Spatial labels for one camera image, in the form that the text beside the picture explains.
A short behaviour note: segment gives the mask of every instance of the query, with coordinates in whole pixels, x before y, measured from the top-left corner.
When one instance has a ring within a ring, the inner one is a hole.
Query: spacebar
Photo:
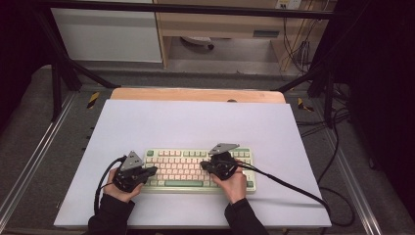
[[[197,180],[166,180],[164,182],[166,187],[203,187],[203,181]]]

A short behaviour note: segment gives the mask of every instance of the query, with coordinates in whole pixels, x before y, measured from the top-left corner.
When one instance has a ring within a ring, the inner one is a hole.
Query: green keyboard
[[[149,149],[144,156],[145,167],[156,166],[157,173],[147,180],[143,192],[150,193],[214,193],[222,192],[208,172],[201,168],[201,161],[209,161],[209,150],[201,149]],[[249,148],[229,151],[233,158],[253,165]],[[244,170],[247,176],[247,193],[256,190],[254,172]]]

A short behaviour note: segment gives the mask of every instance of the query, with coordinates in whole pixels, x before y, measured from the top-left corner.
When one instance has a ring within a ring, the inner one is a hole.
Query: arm
[[[234,175],[224,181],[214,174],[210,177],[223,189],[230,202],[225,209],[225,217],[232,233],[235,235],[268,235],[246,198],[247,177],[242,173],[242,169],[238,167]]]
[[[110,171],[108,183],[113,182],[116,169]],[[124,235],[127,220],[134,208],[131,199],[140,194],[143,184],[138,185],[131,193],[125,193],[110,184],[104,187],[104,195],[98,213],[88,221],[89,235],[114,234]]]

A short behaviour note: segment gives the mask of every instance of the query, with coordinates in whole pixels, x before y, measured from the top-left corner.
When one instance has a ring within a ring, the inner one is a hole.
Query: white table surface
[[[54,224],[85,228],[105,169],[132,150],[141,157],[149,148],[217,143],[250,147],[257,168],[321,198],[290,105],[108,100]],[[319,203],[266,176],[255,178],[256,192],[247,198],[265,227],[331,226]],[[228,227],[221,193],[142,193],[133,201],[130,228]]]

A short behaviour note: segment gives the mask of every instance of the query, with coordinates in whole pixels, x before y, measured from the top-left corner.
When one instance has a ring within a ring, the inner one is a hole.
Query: black sleeve
[[[247,199],[242,199],[225,209],[232,233],[235,235],[269,235],[262,223],[256,218]]]
[[[127,230],[127,220],[135,204],[122,202],[107,194],[101,199],[101,206],[98,214],[89,218],[88,231],[89,235],[124,235]]]

